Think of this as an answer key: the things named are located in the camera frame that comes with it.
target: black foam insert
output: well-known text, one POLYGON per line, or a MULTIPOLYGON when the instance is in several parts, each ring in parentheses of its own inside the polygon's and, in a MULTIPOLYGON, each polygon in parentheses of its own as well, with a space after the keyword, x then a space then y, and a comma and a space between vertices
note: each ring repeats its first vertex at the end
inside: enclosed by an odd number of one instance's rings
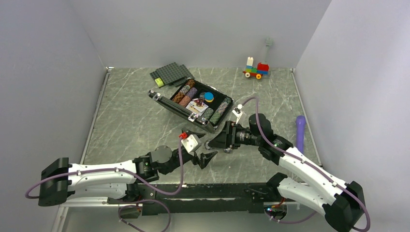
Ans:
MULTIPOLYGON (((224 100, 226 97, 228 97, 228 98, 231 99, 231 103, 228 105, 228 107, 226 108, 226 110, 223 112, 222 116, 221 116, 220 119, 217 121, 217 123, 216 123, 216 124, 213 124, 213 123, 212 123, 212 125, 214 125, 214 126, 219 125, 220 122, 225 118, 226 114, 229 112, 229 109, 231 108, 232 104, 234 103, 234 100, 233 100, 231 97, 229 97, 229 96, 227 96, 227 95, 225 95, 225 94, 223 94, 223 93, 221 93, 221 92, 219 92, 219 91, 217 91, 217 90, 214 90, 213 88, 211 88, 211 87, 209 87, 209 86, 207 86, 207 85, 205 85, 205 84, 202 84, 202 83, 199 82, 199 81, 196 81, 196 80, 194 80, 194 79, 192 79, 192 80, 195 82, 195 85, 194 85, 193 87, 197 89, 197 92, 196 92, 196 94, 193 96, 193 99, 199 98, 199 95, 200 95, 201 93, 204 93, 204 92, 210 92, 210 93, 212 93, 212 94, 214 95, 214 100, 213 100, 212 102, 206 102, 206 101, 205 101, 205 104, 206 104, 207 106, 209 106, 209 108, 213 109, 214 111, 217 110, 217 108, 222 104, 223 100, 224 100)), ((187 80, 183 85, 181 85, 181 87, 178 88, 178 90, 172 95, 172 97, 170 97, 170 99, 174 98, 175 95, 182 89, 182 87, 183 87, 187 82, 188 82, 188 80, 187 80)))

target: yellow lego brick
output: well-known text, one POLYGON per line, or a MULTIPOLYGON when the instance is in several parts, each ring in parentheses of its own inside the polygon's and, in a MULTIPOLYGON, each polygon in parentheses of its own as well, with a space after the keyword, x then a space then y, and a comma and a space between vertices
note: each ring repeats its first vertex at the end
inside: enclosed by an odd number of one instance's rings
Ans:
POLYGON ((164 82, 162 82, 161 78, 155 79, 155 83, 157 83, 158 87, 162 87, 164 85, 164 82))

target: red connector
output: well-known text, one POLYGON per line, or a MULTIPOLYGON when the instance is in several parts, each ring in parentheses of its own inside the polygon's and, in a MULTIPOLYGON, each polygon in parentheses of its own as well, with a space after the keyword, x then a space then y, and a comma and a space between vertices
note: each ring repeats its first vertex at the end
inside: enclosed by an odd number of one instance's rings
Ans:
POLYGON ((181 138, 181 139, 186 139, 186 138, 188 138, 188 135, 184 132, 184 133, 180 134, 178 137, 181 138))

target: blue poker chip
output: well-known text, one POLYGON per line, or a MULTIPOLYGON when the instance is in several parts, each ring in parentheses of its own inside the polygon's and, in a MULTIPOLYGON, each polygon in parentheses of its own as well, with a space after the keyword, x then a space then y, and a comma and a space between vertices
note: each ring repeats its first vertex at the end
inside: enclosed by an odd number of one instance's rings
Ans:
POLYGON ((210 92, 205 93, 204 99, 207 102, 212 102, 214 100, 214 95, 210 92))

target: marble surface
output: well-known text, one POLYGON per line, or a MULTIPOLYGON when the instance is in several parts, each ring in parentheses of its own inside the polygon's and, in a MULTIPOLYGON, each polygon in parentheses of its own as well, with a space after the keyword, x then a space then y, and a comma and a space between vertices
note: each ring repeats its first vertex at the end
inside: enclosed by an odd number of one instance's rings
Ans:
MULTIPOLYGON (((177 90, 173 86, 156 87, 149 73, 154 68, 115 68, 107 81, 94 130, 86 152, 84 164, 116 163, 134 159, 153 151, 160 145, 177 148, 178 135, 182 127, 201 131, 198 127, 181 119, 148 97, 152 89, 166 97, 177 90)), ((260 113, 272 123, 274 133, 295 143, 295 119, 303 114, 297 91, 289 69, 273 69, 261 80, 247 79, 243 68, 189 68, 196 80, 211 85, 235 100, 235 105, 250 96, 260 97, 260 113)), ((247 117, 242 125, 248 126, 248 117, 255 112, 255 102, 250 101, 244 111, 247 117)), ((230 112, 226 120, 234 119, 230 112)), ((213 138, 221 126, 202 139, 213 138)), ((305 131, 305 156, 318 164, 308 128, 305 131)), ((207 152, 203 146, 198 154, 207 152)), ((161 175, 157 184, 179 183, 179 171, 161 175)), ((249 183, 266 182, 276 172, 282 172, 300 181, 291 172, 276 166, 262 157, 257 147, 241 146, 231 154, 220 151, 201 170, 191 162, 184 165, 184 182, 249 183)))

